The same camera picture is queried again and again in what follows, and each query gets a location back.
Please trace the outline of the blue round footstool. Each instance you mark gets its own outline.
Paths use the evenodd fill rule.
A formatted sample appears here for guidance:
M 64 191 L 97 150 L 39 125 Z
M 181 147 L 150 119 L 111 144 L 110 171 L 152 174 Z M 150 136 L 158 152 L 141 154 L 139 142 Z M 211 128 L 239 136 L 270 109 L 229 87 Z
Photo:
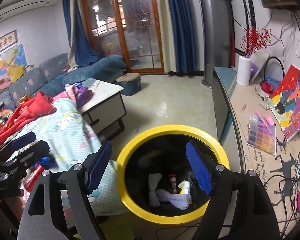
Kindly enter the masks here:
M 132 96 L 141 90 L 141 75 L 139 73 L 124 74 L 116 79 L 116 84 L 123 88 L 123 95 Z

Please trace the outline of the colourful painting canvas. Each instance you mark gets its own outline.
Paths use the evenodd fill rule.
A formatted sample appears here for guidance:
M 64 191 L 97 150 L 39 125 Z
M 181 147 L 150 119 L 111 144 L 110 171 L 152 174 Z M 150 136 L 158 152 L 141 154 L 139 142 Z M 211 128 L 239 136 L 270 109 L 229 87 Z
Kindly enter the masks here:
M 300 131 L 300 70 L 291 65 L 268 99 L 283 135 L 290 141 Z

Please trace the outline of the china map poster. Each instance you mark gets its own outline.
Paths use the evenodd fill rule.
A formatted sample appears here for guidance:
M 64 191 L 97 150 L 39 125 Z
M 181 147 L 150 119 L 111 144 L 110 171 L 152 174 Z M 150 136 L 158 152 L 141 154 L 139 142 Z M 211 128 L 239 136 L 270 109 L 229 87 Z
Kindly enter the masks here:
M 13 46 L 0 54 L 0 80 L 17 81 L 26 73 L 28 65 L 23 44 Z

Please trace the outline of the Hello Kitty light blue blanket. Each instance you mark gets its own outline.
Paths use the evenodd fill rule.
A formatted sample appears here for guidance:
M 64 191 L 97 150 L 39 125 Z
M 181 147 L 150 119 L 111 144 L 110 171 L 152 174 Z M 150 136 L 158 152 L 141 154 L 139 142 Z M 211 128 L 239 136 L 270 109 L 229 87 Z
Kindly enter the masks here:
M 69 170 L 101 147 L 97 135 L 83 119 L 75 103 L 67 98 L 60 98 L 52 103 L 56 112 L 39 117 L 25 125 L 10 139 L 17 139 L 29 132 L 34 132 L 37 140 L 47 142 L 54 161 L 51 172 Z M 88 200 L 96 216 L 114 216 L 127 212 L 117 190 L 118 163 L 110 160 L 96 190 Z

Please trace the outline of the blue curtain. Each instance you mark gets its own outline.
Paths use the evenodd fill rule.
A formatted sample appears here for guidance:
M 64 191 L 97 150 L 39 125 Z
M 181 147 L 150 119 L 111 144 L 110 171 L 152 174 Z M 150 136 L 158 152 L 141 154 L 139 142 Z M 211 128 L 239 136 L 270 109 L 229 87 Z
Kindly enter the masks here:
M 168 0 L 173 29 L 177 73 L 197 70 L 194 24 L 189 0 Z
M 69 42 L 68 63 L 72 69 L 97 62 L 100 57 L 88 40 L 88 31 L 83 24 L 81 0 L 62 0 L 63 14 Z

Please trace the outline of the blue curtain left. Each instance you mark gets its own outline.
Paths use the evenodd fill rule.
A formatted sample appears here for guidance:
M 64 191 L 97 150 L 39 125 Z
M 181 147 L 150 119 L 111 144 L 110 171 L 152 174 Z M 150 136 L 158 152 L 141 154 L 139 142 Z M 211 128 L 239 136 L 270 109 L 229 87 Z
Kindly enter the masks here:
M 72 69 L 97 62 L 100 57 L 88 40 L 88 31 L 83 24 L 81 0 L 62 0 L 63 14 L 69 42 L 68 63 Z

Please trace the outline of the purple cloth on table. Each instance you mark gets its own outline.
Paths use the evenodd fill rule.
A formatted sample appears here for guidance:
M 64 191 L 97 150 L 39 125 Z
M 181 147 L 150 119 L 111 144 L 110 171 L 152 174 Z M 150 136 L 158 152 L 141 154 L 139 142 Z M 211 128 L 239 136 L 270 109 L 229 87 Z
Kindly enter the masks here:
M 88 87 L 84 87 L 82 83 L 75 83 L 74 87 L 77 89 L 75 91 L 77 108 L 80 108 L 91 99 L 93 92 Z

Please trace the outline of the blue curtain right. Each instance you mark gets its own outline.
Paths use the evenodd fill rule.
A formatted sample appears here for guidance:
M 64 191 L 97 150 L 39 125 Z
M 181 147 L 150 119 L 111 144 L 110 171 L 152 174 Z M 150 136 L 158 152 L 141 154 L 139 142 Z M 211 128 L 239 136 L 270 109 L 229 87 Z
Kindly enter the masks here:
M 194 24 L 189 0 L 168 0 L 173 29 L 177 73 L 197 70 Z

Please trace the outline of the red blanket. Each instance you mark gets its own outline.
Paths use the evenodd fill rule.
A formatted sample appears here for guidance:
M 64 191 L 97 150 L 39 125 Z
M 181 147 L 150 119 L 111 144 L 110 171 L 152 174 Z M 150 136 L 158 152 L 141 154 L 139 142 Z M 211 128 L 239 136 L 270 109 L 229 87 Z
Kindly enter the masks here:
M 36 96 L 20 104 L 0 130 L 0 146 L 4 144 L 8 137 L 19 131 L 26 124 L 41 116 L 55 113 L 57 109 L 52 105 L 52 102 L 53 98 L 38 92 Z

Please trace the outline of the red snack wrapper bag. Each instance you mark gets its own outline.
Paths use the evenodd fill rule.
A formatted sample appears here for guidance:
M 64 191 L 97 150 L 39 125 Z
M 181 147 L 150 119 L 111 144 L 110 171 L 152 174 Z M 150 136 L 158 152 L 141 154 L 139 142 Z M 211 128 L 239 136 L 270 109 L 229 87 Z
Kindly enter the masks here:
M 169 175 L 169 179 L 170 179 L 170 182 L 171 182 L 171 185 L 172 185 L 173 194 L 177 194 L 178 191 L 177 191 L 177 184 L 176 184 L 175 175 L 174 174 L 170 174 Z

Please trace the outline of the grey standing air conditioner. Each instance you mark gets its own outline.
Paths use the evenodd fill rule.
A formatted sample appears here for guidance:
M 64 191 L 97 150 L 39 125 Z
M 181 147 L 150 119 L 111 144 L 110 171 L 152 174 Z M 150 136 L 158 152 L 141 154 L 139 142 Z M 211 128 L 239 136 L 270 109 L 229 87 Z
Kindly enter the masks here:
M 200 0 L 203 27 L 205 70 L 202 84 L 212 88 L 215 67 L 230 66 L 230 2 L 229 0 Z

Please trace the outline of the wooden glass sliding door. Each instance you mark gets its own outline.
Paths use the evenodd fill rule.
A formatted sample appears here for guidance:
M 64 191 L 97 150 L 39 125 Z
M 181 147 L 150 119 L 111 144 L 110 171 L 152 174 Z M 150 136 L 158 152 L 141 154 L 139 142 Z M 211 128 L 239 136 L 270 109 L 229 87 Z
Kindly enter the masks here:
M 120 54 L 127 72 L 162 74 L 157 0 L 82 0 L 85 26 L 100 56 Z

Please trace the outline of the white coffee table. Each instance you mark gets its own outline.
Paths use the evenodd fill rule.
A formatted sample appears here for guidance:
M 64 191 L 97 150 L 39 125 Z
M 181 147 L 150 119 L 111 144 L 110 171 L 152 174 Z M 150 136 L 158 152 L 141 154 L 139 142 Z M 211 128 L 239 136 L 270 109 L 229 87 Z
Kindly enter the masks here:
M 123 88 L 113 83 L 87 79 L 82 85 L 92 91 L 90 100 L 78 109 L 100 141 L 112 140 L 124 131 L 122 118 L 127 114 Z

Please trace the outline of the tv cabinet with mat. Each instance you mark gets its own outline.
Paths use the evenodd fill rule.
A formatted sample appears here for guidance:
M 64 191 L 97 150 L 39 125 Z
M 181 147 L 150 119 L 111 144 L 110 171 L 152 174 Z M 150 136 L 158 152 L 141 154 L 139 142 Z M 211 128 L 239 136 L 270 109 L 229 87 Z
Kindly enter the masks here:
M 281 239 L 300 222 L 300 138 L 287 140 L 261 79 L 239 85 L 232 68 L 213 70 L 212 96 L 217 137 L 226 147 L 235 142 L 243 172 L 254 170 L 270 198 Z

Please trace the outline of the blue plastic wrapper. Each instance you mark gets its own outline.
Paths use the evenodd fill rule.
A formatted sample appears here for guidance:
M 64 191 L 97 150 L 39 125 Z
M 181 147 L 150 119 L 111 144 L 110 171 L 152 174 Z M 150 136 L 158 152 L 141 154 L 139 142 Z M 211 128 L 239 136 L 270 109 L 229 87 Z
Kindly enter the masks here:
M 32 165 L 33 168 L 37 168 L 38 165 L 41 165 L 44 168 L 50 168 L 54 162 L 54 159 L 52 157 L 46 156 L 37 161 L 34 165 Z

